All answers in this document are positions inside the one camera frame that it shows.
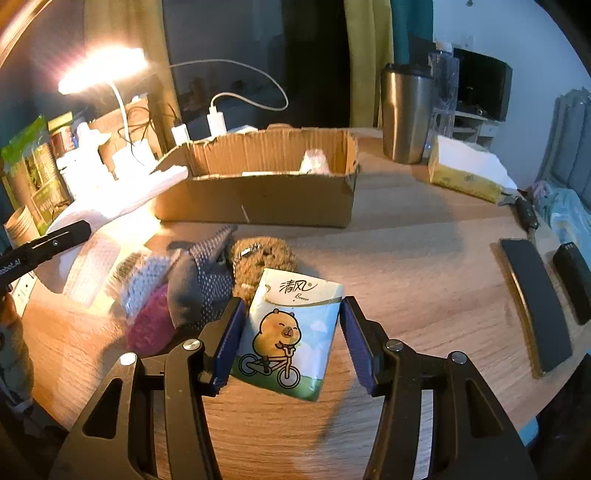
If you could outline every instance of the cartoon capybara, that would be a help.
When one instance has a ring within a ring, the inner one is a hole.
[[[252,347],[266,362],[269,357],[285,356],[284,347],[294,347],[300,339],[300,327],[294,313],[274,309],[263,318]]]

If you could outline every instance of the white wall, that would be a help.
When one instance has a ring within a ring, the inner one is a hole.
[[[554,101],[591,78],[569,41],[534,0],[433,0],[435,40],[462,45],[513,68],[507,120],[492,151],[519,187],[535,180],[548,142]]]

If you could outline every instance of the black tumbler lid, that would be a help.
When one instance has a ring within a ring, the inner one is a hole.
[[[431,69],[429,67],[410,65],[408,63],[387,63],[382,72],[393,72],[402,75],[412,75],[413,77],[431,78]]]

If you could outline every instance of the blue gripper pad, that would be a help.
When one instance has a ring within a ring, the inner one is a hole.
[[[209,386],[203,394],[215,396],[228,383],[245,320],[245,303],[233,297],[222,318],[208,323],[199,335],[205,347],[199,382]]]
[[[367,320],[355,297],[345,297],[339,310],[343,330],[359,383],[372,397],[384,395],[385,359],[383,346],[388,335],[377,322]]]

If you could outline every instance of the glowing lamp head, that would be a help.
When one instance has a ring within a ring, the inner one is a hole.
[[[58,86],[62,95],[131,77],[148,66],[141,48],[107,47],[90,53]]]

